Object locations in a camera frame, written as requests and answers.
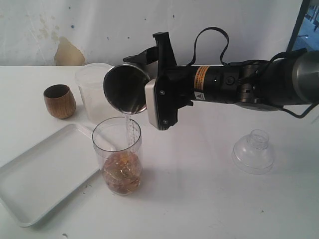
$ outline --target wooden cup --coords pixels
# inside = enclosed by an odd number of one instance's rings
[[[75,99],[68,86],[50,86],[44,91],[43,95],[46,108],[53,117],[65,119],[74,114]]]

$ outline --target white plastic container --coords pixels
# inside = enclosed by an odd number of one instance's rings
[[[103,80],[111,68],[108,64],[93,63],[75,73],[75,82],[79,86],[83,105],[92,123],[98,124],[108,118],[123,116],[108,103],[103,92]]]

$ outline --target white wall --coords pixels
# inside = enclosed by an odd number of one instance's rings
[[[54,65],[62,36],[83,53],[86,63],[119,64],[123,57],[155,45],[152,34],[159,31],[170,32],[176,59],[185,64],[191,60],[196,35],[208,26],[230,35],[225,61],[269,59],[286,50],[301,2],[2,0],[0,65]],[[204,33],[197,63],[219,63],[224,45],[219,33]]]

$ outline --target metal cup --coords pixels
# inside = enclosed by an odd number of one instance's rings
[[[109,70],[103,90],[108,102],[124,114],[134,115],[146,109],[144,87],[150,72],[138,64],[122,64]]]

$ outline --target orange warning label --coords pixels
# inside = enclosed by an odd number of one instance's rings
[[[198,68],[194,80],[194,88],[196,90],[204,90],[204,79],[208,68],[209,66],[201,66]]]

